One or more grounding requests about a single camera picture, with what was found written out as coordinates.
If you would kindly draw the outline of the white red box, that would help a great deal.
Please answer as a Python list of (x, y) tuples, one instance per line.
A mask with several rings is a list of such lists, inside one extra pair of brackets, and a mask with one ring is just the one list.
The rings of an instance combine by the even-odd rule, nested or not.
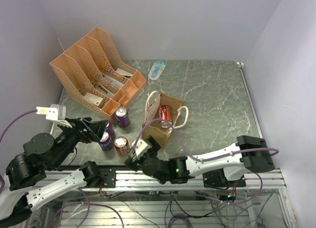
[(105, 104), (105, 100), (102, 97), (88, 92), (83, 95), (83, 98), (98, 108), (102, 108)]

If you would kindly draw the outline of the canvas bag brown printed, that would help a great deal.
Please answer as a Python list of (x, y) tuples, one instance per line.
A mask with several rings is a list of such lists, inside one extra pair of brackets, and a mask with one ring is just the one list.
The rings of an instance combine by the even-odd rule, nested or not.
[(145, 103), (142, 138), (152, 136), (162, 148), (165, 148), (172, 132), (184, 127), (188, 117), (189, 109), (183, 100), (152, 91)]

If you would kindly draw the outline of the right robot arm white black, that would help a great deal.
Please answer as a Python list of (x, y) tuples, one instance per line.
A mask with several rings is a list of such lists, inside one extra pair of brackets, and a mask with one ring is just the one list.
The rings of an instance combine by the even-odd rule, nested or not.
[(127, 168), (156, 179), (160, 184), (185, 184), (189, 179), (203, 175), (211, 187), (228, 187), (244, 174), (275, 170), (273, 155), (265, 139), (238, 136), (237, 141), (221, 150), (200, 155), (186, 155), (168, 160), (158, 158), (159, 143), (150, 136), (134, 141), (124, 164)]

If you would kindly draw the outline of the blue white blister pack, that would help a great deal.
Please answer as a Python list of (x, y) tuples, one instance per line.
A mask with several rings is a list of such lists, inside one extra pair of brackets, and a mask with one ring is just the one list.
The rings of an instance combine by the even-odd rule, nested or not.
[(163, 70), (165, 69), (166, 64), (162, 61), (155, 61), (148, 73), (148, 78), (150, 80), (157, 80), (159, 79), (160, 75), (162, 74)]

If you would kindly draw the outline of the red soda can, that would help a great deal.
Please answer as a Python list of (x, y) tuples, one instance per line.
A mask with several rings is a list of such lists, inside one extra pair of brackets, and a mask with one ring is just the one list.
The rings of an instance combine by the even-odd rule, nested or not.
[(161, 105), (158, 110), (159, 123), (162, 128), (169, 128), (172, 124), (171, 108), (168, 105)]
[(126, 137), (119, 136), (114, 140), (114, 146), (119, 155), (125, 156), (129, 153), (130, 147)]

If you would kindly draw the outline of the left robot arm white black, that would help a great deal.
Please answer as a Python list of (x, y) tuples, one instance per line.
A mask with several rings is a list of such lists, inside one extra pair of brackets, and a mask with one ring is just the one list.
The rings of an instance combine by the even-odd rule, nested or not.
[(90, 117), (66, 120), (62, 132), (53, 137), (39, 133), (23, 145), (23, 153), (7, 166), (0, 188), (0, 226), (11, 227), (27, 220), (31, 214), (57, 197), (82, 187), (95, 187), (101, 172), (94, 161), (87, 161), (72, 174), (40, 189), (33, 189), (46, 178), (47, 171), (61, 171), (61, 164), (76, 150), (78, 143), (98, 143), (105, 131), (106, 120)]

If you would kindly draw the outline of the purple soda can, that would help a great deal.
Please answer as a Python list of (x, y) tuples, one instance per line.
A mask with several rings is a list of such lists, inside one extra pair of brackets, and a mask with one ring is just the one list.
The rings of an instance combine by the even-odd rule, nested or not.
[(114, 147), (114, 143), (110, 134), (107, 131), (104, 131), (102, 138), (99, 141), (99, 146), (103, 151), (110, 151)]
[(130, 124), (128, 111), (124, 107), (119, 107), (116, 109), (115, 117), (119, 127), (127, 127)]
[(114, 131), (112, 123), (108, 119), (106, 119), (105, 122), (106, 122), (106, 126), (105, 126), (104, 131), (107, 132), (111, 137), (114, 137), (115, 131)]

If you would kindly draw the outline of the white box in organizer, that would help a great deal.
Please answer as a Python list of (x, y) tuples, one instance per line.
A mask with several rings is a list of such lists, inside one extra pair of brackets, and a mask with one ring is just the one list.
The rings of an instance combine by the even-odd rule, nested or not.
[(130, 77), (133, 76), (133, 74), (131, 74), (131, 73), (129, 73), (129, 72), (127, 72), (127, 71), (125, 71), (125, 70), (123, 70), (123, 69), (121, 69), (121, 68), (117, 68), (117, 69), (116, 69), (116, 72), (117, 72), (118, 74), (120, 74), (120, 75), (126, 77), (126, 78), (130, 78)]

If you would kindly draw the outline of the orange plastic file organizer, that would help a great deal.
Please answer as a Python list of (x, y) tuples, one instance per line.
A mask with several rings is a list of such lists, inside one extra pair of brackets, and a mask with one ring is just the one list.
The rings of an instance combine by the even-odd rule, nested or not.
[[(94, 28), (50, 63), (70, 97), (99, 116), (115, 122), (115, 110), (127, 107), (146, 85), (141, 72), (120, 58), (108, 32)], [(121, 68), (131, 74), (126, 78), (116, 72)], [(83, 98), (85, 93), (102, 97), (98, 108)]]

